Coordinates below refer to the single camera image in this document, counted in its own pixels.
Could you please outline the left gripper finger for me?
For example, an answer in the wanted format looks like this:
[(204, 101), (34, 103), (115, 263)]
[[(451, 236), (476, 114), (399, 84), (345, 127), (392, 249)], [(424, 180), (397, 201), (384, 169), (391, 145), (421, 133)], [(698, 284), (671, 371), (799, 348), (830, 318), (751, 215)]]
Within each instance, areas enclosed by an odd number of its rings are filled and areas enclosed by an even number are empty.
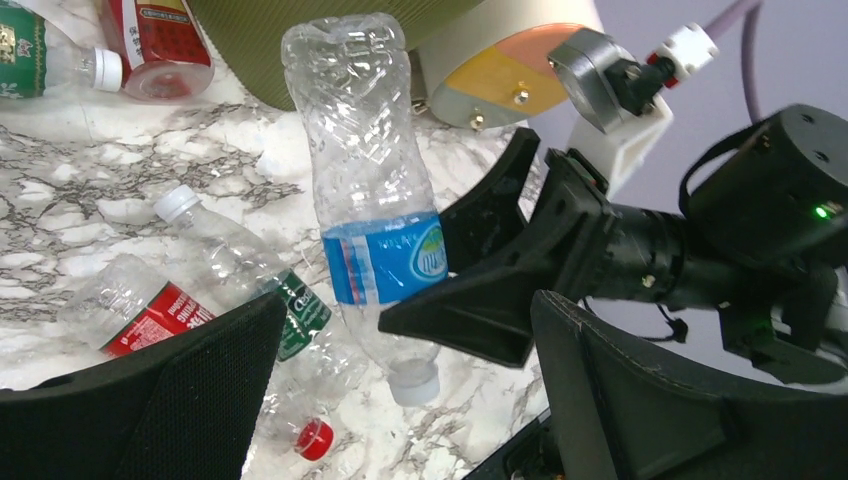
[(567, 478), (846, 477), (845, 397), (699, 364), (553, 292), (530, 317)]
[(237, 479), (277, 344), (266, 294), (129, 355), (1, 393), (5, 479)]

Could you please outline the brown red tea bottle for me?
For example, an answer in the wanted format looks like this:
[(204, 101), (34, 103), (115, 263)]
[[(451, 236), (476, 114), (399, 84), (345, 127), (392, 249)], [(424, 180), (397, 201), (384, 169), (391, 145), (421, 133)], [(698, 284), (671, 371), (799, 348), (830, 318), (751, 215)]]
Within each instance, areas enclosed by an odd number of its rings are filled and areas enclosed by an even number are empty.
[(209, 87), (214, 62), (185, 1), (102, 0), (94, 6), (109, 49), (122, 58), (126, 94), (170, 102)]

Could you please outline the clear bottle blue label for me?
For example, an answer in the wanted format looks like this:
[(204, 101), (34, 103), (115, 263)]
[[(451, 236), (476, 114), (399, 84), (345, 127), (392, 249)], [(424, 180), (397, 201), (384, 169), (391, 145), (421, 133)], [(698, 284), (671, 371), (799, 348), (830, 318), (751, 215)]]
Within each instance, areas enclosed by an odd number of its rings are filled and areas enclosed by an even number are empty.
[(380, 314), (448, 275), (433, 187), (412, 126), (411, 63), (307, 79), (286, 73), (312, 160), (316, 217), (342, 319), (395, 402), (440, 391), (438, 347), (379, 331)]

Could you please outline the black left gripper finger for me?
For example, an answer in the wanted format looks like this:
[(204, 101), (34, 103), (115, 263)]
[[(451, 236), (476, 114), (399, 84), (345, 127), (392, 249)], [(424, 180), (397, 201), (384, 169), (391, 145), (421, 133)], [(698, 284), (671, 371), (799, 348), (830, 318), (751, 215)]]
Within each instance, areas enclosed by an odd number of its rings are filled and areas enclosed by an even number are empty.
[(518, 128), (489, 172), (439, 214), (450, 272), (492, 256), (522, 232), (518, 202), (539, 144), (534, 130)]
[(385, 310), (378, 329), (520, 368), (534, 343), (533, 295), (554, 286), (564, 260), (560, 251), (490, 257)]

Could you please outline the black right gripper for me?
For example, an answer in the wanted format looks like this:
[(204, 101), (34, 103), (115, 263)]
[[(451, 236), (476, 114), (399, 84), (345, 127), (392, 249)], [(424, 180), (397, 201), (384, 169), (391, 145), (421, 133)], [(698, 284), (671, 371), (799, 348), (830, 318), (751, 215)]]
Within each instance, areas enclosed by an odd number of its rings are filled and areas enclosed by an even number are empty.
[(827, 323), (847, 262), (847, 122), (788, 106), (711, 147), (718, 167), (682, 180), (679, 213), (616, 205), (566, 161), (570, 223), (552, 289), (586, 297), (713, 309), (723, 347), (792, 384), (842, 380)]

